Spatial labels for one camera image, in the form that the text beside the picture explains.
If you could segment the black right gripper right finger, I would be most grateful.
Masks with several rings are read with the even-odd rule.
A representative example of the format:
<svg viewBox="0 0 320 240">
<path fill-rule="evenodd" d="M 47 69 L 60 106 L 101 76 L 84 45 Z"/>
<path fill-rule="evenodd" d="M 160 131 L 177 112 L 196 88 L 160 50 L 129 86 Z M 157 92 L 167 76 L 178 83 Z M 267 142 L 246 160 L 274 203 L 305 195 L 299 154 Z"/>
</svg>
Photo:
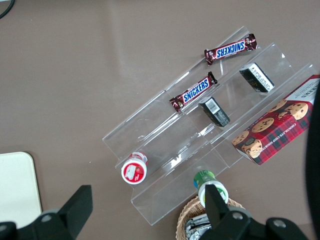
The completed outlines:
<svg viewBox="0 0 320 240">
<path fill-rule="evenodd" d="M 211 229 L 202 240 L 306 240 L 307 236 L 292 221 L 268 218 L 261 224 L 239 210 L 230 210 L 214 185 L 205 186 L 205 210 Z"/>
</svg>

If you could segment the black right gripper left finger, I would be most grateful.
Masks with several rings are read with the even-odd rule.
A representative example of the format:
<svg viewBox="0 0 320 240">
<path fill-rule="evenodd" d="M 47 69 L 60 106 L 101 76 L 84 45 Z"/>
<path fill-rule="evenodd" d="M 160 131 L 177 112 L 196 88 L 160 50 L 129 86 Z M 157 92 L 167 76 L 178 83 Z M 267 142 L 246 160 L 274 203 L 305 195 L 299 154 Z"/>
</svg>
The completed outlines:
<svg viewBox="0 0 320 240">
<path fill-rule="evenodd" d="M 82 185 L 57 211 L 40 215 L 17 229 L 12 221 L 0 223 L 2 240 L 75 240 L 93 211 L 92 186 Z"/>
</svg>

